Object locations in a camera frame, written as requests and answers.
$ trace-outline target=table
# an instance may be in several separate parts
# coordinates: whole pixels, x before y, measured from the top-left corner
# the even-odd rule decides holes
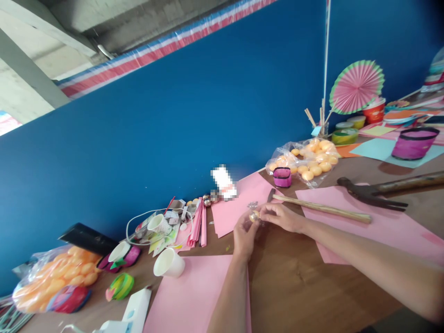
[[[408,169],[365,157],[340,160],[321,187],[333,186],[336,179],[348,177],[355,183],[377,184],[442,170],[444,155],[417,169]],[[273,182],[265,171],[260,174]],[[295,182],[280,191],[296,197],[295,190],[305,185]],[[406,213],[430,231],[444,238],[441,226],[444,197],[442,187],[435,191],[403,194],[397,201],[409,203]],[[285,203],[299,214],[298,206]],[[208,209],[208,222],[212,221]],[[214,225],[208,226],[208,246],[181,252],[183,256],[222,255],[233,253],[233,234],[220,239]],[[138,263],[125,272],[135,277],[133,290],[151,285],[153,295],[161,282],[153,275],[155,258],[143,252]],[[261,332],[356,332],[400,309],[402,305],[351,266],[324,264],[315,242],[300,234],[292,234],[268,225],[260,230],[248,266],[250,279],[252,327]],[[85,307],[76,314],[35,315],[20,333],[58,333],[68,324],[75,324],[90,333],[107,320],[121,320],[126,301],[105,300],[105,290],[116,277],[102,273],[93,286]]]

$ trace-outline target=forearm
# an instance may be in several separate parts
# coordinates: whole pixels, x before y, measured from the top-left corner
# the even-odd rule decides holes
[[[302,233],[348,261],[412,311],[435,323],[443,321],[441,267],[312,220],[307,220]]]
[[[247,308],[247,261],[233,257],[208,333],[245,333]]]

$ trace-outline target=human hand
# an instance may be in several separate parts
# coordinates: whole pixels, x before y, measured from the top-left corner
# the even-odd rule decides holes
[[[266,203],[260,207],[260,219],[280,226],[282,229],[302,233],[307,219],[281,203]]]
[[[254,236],[259,228],[259,222],[252,223],[249,215],[249,210],[242,214],[234,227],[233,258],[245,263],[253,253]]]

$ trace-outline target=blue wall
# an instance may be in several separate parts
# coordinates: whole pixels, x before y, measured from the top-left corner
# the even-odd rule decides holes
[[[0,247],[14,249],[0,294],[72,224],[122,239],[131,217],[213,188],[214,166],[245,176],[308,137],[324,26],[324,0],[279,0],[0,137]]]
[[[330,14],[327,97],[351,63],[376,60],[385,75],[382,95],[396,100],[421,88],[444,46],[441,0],[333,0]],[[332,122],[348,116],[332,115]]]

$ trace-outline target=white cup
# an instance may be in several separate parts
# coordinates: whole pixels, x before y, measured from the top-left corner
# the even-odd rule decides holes
[[[154,275],[178,278],[185,269],[185,261],[171,247],[163,250],[154,264]]]
[[[110,253],[110,256],[108,257],[109,262],[116,262],[120,259],[122,259],[130,250],[131,245],[127,242],[123,241],[122,243],[119,243],[114,250]]]
[[[173,230],[163,214],[153,217],[148,223],[147,229],[162,236],[168,235]]]

